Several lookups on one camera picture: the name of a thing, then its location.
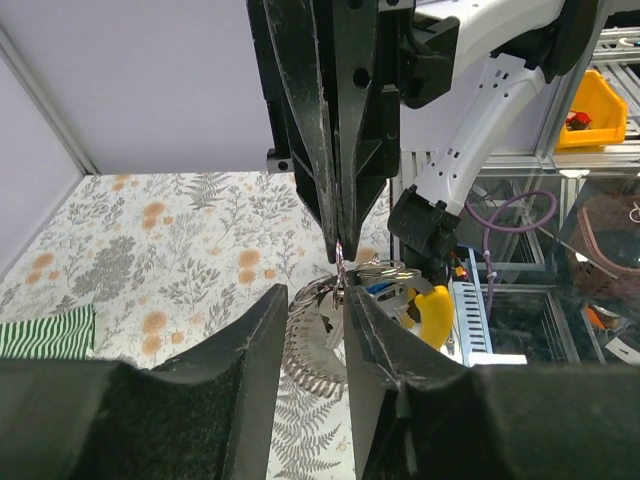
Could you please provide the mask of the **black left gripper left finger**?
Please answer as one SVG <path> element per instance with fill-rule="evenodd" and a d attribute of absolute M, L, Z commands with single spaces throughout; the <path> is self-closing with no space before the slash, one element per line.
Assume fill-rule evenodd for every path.
<path fill-rule="evenodd" d="M 104 360 L 1 364 L 5 479 L 262 479 L 288 318 L 272 286 L 153 369 Z"/>

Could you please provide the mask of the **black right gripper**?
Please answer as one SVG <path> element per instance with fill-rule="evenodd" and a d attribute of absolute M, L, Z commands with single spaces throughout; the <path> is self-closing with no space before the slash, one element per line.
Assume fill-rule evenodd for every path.
<path fill-rule="evenodd" d="M 247 12 L 273 135 L 319 220 L 327 258 L 356 259 L 362 224 L 400 160 L 400 110 L 453 80 L 460 21 L 413 1 L 250 1 Z"/>

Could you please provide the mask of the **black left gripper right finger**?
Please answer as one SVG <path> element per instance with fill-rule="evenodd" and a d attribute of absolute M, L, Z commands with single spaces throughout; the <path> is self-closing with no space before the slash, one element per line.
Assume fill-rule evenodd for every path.
<path fill-rule="evenodd" d="M 367 291 L 344 301 L 360 479 L 635 479 L 639 370 L 463 366 L 389 319 Z"/>

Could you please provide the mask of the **large metal keyring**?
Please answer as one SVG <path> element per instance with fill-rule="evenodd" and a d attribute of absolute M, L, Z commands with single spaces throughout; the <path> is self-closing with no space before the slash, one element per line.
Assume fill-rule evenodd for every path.
<path fill-rule="evenodd" d="M 433 289 L 418 269 L 401 261 L 373 257 L 350 270 L 365 290 L 390 281 L 401 294 L 384 302 L 374 301 L 391 320 L 399 323 L 408 315 L 410 292 Z M 344 340 L 343 287 L 336 276 L 318 278 L 296 293 L 289 306 L 283 369 L 297 386 L 323 398 L 339 398 L 347 385 L 345 356 L 339 352 Z"/>

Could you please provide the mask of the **blue tag key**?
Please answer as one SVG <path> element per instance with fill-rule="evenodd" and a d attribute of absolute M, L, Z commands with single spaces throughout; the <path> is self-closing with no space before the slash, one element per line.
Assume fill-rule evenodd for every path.
<path fill-rule="evenodd" d="M 391 300 L 401 294 L 401 287 L 396 282 L 380 282 L 366 287 L 366 291 L 378 302 Z"/>

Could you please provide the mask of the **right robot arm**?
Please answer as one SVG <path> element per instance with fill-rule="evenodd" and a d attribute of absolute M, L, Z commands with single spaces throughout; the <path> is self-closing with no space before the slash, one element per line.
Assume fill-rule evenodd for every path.
<path fill-rule="evenodd" d="M 580 60 L 595 1 L 250 1 L 273 136 L 330 263 L 356 257 L 363 222 L 400 167 L 402 107 L 422 108 L 481 61 L 460 124 L 401 194 L 388 228 L 443 267 L 468 192 L 520 112 Z"/>

